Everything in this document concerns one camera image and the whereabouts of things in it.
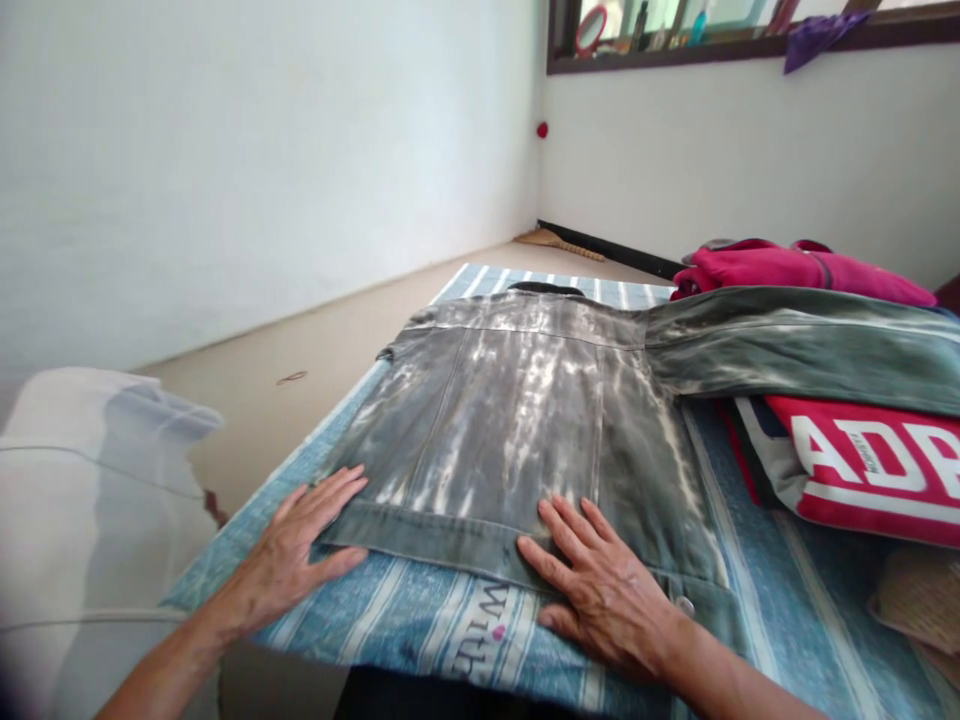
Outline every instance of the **right hand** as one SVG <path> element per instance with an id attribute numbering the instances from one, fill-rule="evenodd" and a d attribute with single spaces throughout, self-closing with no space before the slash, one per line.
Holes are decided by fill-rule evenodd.
<path id="1" fill-rule="evenodd" d="M 520 554 L 573 606 L 549 605 L 537 620 L 625 677 L 665 681 L 693 621 L 670 602 L 600 509 L 586 498 L 581 507 L 586 518 L 559 496 L 537 506 L 572 567 L 529 537 L 517 540 Z"/>

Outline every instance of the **white fabric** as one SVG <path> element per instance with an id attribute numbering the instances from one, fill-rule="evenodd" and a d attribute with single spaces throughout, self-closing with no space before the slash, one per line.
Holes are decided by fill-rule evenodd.
<path id="1" fill-rule="evenodd" d="M 63 368 L 10 387 L 0 654 L 25 716 L 89 718 L 182 618 L 157 604 L 216 533 L 185 453 L 222 420 L 123 373 Z M 214 716 L 214 701 L 193 709 Z"/>

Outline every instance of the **white wall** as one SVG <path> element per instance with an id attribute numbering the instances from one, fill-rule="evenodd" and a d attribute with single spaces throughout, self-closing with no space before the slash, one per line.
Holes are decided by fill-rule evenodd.
<path id="1" fill-rule="evenodd" d="M 960 272 L 960 45 L 552 76 L 540 218 L 679 260 L 813 238 L 934 288 Z"/>
<path id="2" fill-rule="evenodd" d="M 539 3 L 0 4 L 0 366 L 133 368 L 536 218 Z"/>

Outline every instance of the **window frame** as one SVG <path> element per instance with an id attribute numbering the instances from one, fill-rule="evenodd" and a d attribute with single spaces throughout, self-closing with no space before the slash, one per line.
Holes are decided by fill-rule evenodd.
<path id="1" fill-rule="evenodd" d="M 583 0 L 549 0 L 547 75 L 783 57 L 787 53 L 786 34 L 751 37 L 762 32 L 762 29 L 744 28 L 723 31 L 724 35 L 729 34 L 736 38 L 727 42 L 704 43 L 656 52 L 626 55 L 610 53 L 593 58 L 576 58 L 574 38 L 580 24 L 582 4 Z M 670 37 L 680 32 L 687 4 L 688 0 L 680 0 L 670 28 Z M 873 10 L 879 5 L 880 0 L 849 0 L 844 12 Z M 854 28 L 835 43 L 828 52 L 953 42 L 960 42 L 960 0 L 878 10 L 863 25 Z"/>

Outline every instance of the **floor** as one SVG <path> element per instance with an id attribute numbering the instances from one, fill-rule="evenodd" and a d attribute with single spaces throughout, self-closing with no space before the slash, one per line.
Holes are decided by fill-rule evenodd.
<path id="1" fill-rule="evenodd" d="M 226 425 L 191 459 L 200 485 L 235 513 L 330 412 L 407 318 L 428 305 L 464 262 L 558 275 L 665 284 L 613 262 L 509 243 L 436 265 L 240 337 L 141 369 L 169 392 L 223 414 Z M 291 375 L 298 380 L 278 384 Z M 331 718 L 347 669 L 251 644 L 223 663 L 224 720 Z"/>

